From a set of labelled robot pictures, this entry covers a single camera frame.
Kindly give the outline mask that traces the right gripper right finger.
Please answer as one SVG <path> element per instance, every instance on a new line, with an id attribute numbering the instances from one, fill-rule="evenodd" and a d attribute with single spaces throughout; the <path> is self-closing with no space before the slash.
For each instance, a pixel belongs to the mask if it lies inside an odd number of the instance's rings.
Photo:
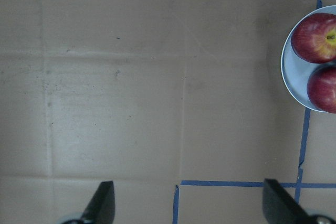
<path id="1" fill-rule="evenodd" d="M 262 191 L 263 214 L 268 223 L 318 223 L 307 214 L 275 179 L 265 179 Z"/>

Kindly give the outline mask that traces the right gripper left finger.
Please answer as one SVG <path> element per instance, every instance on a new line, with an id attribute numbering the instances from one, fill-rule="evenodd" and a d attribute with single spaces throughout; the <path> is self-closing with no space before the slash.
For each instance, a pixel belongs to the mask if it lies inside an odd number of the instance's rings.
<path id="1" fill-rule="evenodd" d="M 115 196 L 113 181 L 101 182 L 80 217 L 80 223 L 113 223 Z"/>

